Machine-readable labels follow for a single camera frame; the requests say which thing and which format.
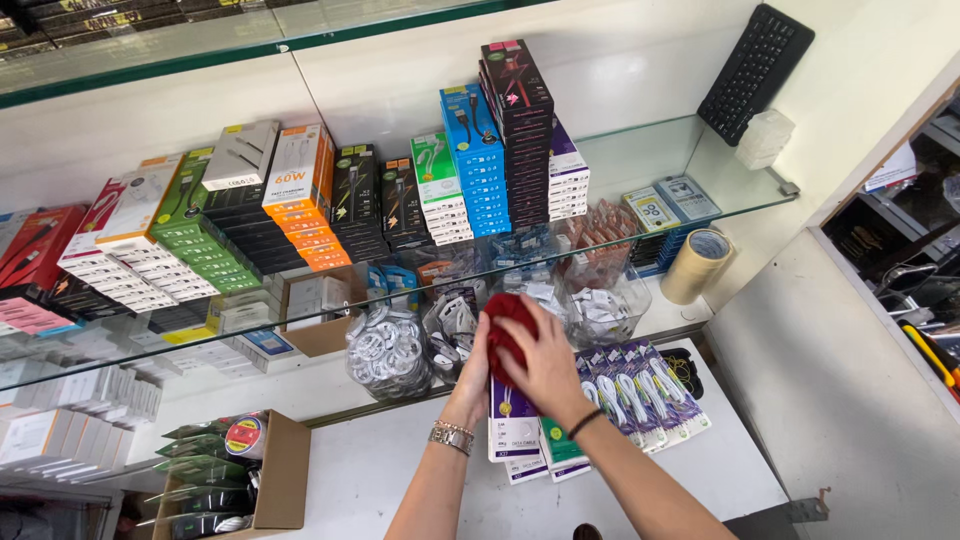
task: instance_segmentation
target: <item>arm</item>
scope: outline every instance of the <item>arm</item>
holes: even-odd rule
[[[520,367],[506,349],[497,349],[497,354],[504,369],[537,409],[570,431],[596,407],[580,389],[573,353],[560,320],[529,297],[521,298],[537,321],[539,339],[511,319],[497,317],[494,323],[516,341],[527,367]],[[605,418],[596,418],[581,428],[576,442],[600,470],[641,538],[734,539],[706,508]]]
[[[480,313],[470,358],[447,400],[439,420],[473,431],[487,415],[487,332],[490,319]],[[429,427],[424,426],[424,436]],[[387,540],[453,540],[460,519],[467,456],[459,450],[427,442],[420,465],[396,510]]]

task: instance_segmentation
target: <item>shoe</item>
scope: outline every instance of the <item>shoe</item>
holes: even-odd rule
[[[573,540],[603,540],[603,536],[593,525],[583,523],[573,529]]]

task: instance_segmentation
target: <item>white counter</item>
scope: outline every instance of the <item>white counter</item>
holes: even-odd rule
[[[658,346],[693,354],[704,384],[699,401],[713,427],[654,460],[721,521],[786,503],[753,440],[716,380],[684,339]],[[381,412],[313,431],[304,528],[283,540],[382,538],[420,461],[445,399]],[[502,463],[486,459],[478,432],[467,470],[460,538],[568,538],[584,522],[605,538],[636,534],[596,471],[560,484],[550,478],[511,486]]]

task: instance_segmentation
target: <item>black keyboard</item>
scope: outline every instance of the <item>black keyboard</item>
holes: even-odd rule
[[[736,146],[747,123],[770,105],[813,37],[809,28],[760,4],[697,114]]]

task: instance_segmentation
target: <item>electrical tape roll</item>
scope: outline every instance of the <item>electrical tape roll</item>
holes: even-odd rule
[[[224,437],[227,452],[247,459],[263,459],[267,447],[267,421],[255,416],[244,416],[227,430]]]
[[[693,231],[660,282],[660,291],[674,304],[692,304],[732,253],[733,244],[726,236],[710,229]]]

